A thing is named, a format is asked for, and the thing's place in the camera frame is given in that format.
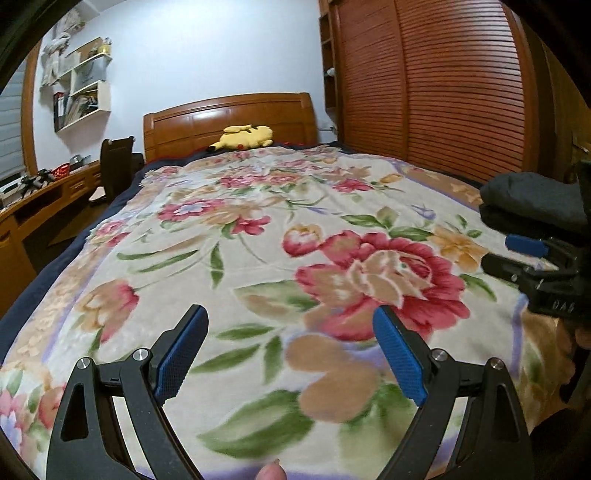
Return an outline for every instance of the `white wall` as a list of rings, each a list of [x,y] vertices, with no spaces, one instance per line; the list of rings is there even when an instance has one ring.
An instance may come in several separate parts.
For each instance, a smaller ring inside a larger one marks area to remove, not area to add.
[[[50,88],[34,98],[39,168],[74,154],[98,158],[104,138],[136,138],[144,151],[142,117],[183,103],[244,93],[310,92],[319,128],[324,110],[318,0],[126,0],[88,22],[69,51],[96,37],[113,41],[107,69],[112,112],[57,135]],[[50,41],[49,35],[43,46]],[[321,132],[322,141],[331,141]]]

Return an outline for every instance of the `red basket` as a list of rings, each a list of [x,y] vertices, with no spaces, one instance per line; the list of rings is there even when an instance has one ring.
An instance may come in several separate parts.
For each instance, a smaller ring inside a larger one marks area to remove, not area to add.
[[[56,180],[67,177],[70,174],[70,164],[64,163],[63,165],[60,165],[52,173]]]

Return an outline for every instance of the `desk drawer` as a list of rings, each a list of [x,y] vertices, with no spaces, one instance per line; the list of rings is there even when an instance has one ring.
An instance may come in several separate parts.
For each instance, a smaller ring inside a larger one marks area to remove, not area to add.
[[[73,181],[73,182],[69,183],[67,186],[67,191],[68,191],[68,194],[70,197],[80,194],[80,192],[83,192],[85,190],[86,190],[86,180],[85,179]]]

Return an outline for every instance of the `folded black cloth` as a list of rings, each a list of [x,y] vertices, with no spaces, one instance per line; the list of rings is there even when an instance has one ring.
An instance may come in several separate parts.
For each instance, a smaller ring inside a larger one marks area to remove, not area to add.
[[[546,240],[550,237],[558,238],[576,247],[583,247],[589,243],[589,237],[577,232],[569,232],[549,223],[539,222],[522,217],[511,212],[506,212],[498,207],[483,203],[479,207],[482,222],[506,235],[514,234],[529,238]]]
[[[488,206],[587,236],[578,184],[567,185],[533,172],[505,173],[484,185],[480,196]]]

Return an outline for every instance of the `finger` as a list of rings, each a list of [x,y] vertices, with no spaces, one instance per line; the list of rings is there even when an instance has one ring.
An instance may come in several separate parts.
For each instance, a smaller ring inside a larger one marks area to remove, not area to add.
[[[578,328],[575,333],[575,338],[579,346],[588,350],[591,349],[591,330]]]
[[[559,320],[556,326],[556,344],[562,353],[570,355],[573,351],[573,338],[566,329],[563,320]]]
[[[279,461],[276,460],[273,463],[265,465],[261,471],[258,472],[255,480],[287,480],[287,474],[279,465]]]

